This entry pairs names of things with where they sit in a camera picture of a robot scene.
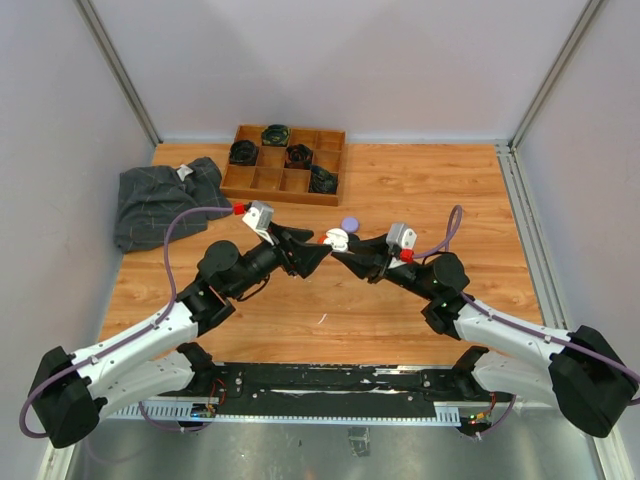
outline red component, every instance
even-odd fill
[[[400,252],[400,255],[398,255],[398,258],[405,263],[413,262],[413,250],[405,248]]]
[[[242,215],[243,213],[246,213],[246,211],[247,211],[247,209],[241,203],[236,203],[233,206],[233,213],[236,214],[236,215]]]

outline white object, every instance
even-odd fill
[[[485,353],[471,372],[487,392],[509,392],[527,400],[558,406],[547,370],[531,367],[496,352]]]
[[[81,348],[73,352],[73,363],[77,364],[86,358],[95,356],[109,346],[142,330],[155,321],[165,307],[151,315],[146,320],[126,329],[125,331],[90,347]],[[177,302],[167,318],[157,328],[143,334],[136,340],[119,348],[115,352],[101,358],[97,363],[86,365],[78,369],[80,377],[89,377],[91,384],[87,387],[93,398],[105,396],[114,382],[128,374],[140,363],[175,348],[181,343],[189,342],[198,336],[198,324],[191,320],[191,312],[181,302]]]
[[[191,175],[193,170],[183,163],[176,169],[176,173],[180,177],[180,180],[184,182],[184,179],[187,178],[187,175]]]
[[[349,234],[341,228],[332,228],[326,233],[327,238],[322,243],[331,245],[334,252],[346,252],[349,250]]]
[[[242,217],[242,221],[253,230],[260,238],[273,245],[273,239],[269,232],[269,224],[273,218],[273,207],[263,202],[251,202],[251,207]]]
[[[493,310],[480,301],[476,301],[476,303],[478,306],[488,310],[492,315],[499,315],[506,320],[532,330],[537,330],[545,335],[552,335],[556,338],[570,341],[566,330],[535,325],[506,313]],[[549,364],[551,363],[549,356],[553,353],[559,353],[564,349],[562,345],[546,343],[544,340],[533,337],[528,333],[516,330],[496,320],[491,320],[471,305],[465,305],[460,310],[459,315],[459,318],[454,321],[454,325],[456,332],[458,332],[462,340],[481,343],[488,347],[495,348],[544,371],[549,368]]]
[[[100,410],[100,419],[158,393],[182,390],[189,385],[193,375],[191,362],[178,352],[171,352],[157,361],[145,362],[107,389],[104,395],[107,404]]]
[[[401,250],[413,250],[418,240],[418,234],[406,223],[396,222],[391,225],[389,233],[387,233],[387,245],[389,248],[400,247]],[[400,267],[407,262],[399,258],[392,258],[389,263],[389,269]]]

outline gray fabric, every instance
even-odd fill
[[[132,168],[120,174],[114,242],[122,252],[151,250],[163,244],[171,221],[194,207],[230,207],[220,191],[222,175],[213,161],[202,157],[190,163],[184,182],[167,166]],[[229,213],[196,213],[183,218],[172,240],[207,229],[207,220]]]

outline wooden compartment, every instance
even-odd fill
[[[344,132],[318,130],[316,149],[341,151],[344,147]]]
[[[280,190],[283,192],[308,193],[311,172],[309,170],[295,170],[285,168],[282,171]]]
[[[291,128],[288,145],[303,144],[313,150],[313,164],[338,175],[336,194],[310,193],[311,172],[284,168],[286,147],[261,146],[267,125],[240,125],[238,140],[251,140],[259,147],[255,167],[227,165],[222,193],[230,198],[338,206],[345,182],[345,132]]]
[[[313,152],[313,164],[331,173],[338,173],[340,172],[340,156],[340,152],[316,150]]]
[[[256,168],[251,188],[258,190],[277,190],[284,168]]]
[[[234,142],[238,140],[251,140],[258,147],[262,145],[262,131],[267,128],[261,125],[240,125],[236,132]]]
[[[223,187],[249,188],[253,180],[255,167],[240,167],[238,165],[228,165],[227,171],[222,181]]]
[[[258,152],[258,167],[284,168],[286,148],[284,147],[260,147]]]
[[[311,150],[315,150],[317,137],[317,130],[309,130],[306,128],[292,128],[291,136],[289,137],[289,145],[298,145],[301,143],[309,147]]]

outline white bracket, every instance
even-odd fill
[[[566,330],[535,325],[512,315],[493,310],[480,301],[476,300],[475,303],[485,310],[488,310],[491,314],[498,315],[518,325],[536,330],[544,335],[551,335],[567,341],[570,340]],[[547,343],[544,340],[516,330],[497,320],[492,320],[478,312],[471,305],[465,305],[460,310],[460,317],[455,320],[455,328],[462,340],[481,343],[488,347],[495,348],[544,371],[547,371],[551,363],[549,357],[564,349],[562,345]]]
[[[558,406],[549,372],[532,368],[515,358],[496,352],[485,353],[471,372],[478,384],[488,392],[507,392],[526,400]]]
[[[251,207],[242,217],[242,221],[247,224],[251,230],[271,245],[273,245],[273,239],[267,230],[273,218],[273,213],[273,207],[263,202],[254,201],[251,202]]]
[[[107,404],[100,419],[154,395],[182,390],[193,378],[191,362],[183,354],[171,352],[157,361],[149,361],[127,373],[107,388]]]
[[[76,350],[73,352],[75,354],[73,363],[77,364],[86,358],[96,357],[111,345],[139,332],[155,322],[165,308],[108,340]],[[97,362],[94,361],[78,369],[78,374],[81,378],[91,379],[87,389],[93,398],[103,397],[116,380],[142,362],[171,350],[181,343],[189,342],[197,336],[198,324],[191,321],[191,311],[183,303],[176,302],[169,315],[156,328],[143,334],[126,347],[119,348]]]

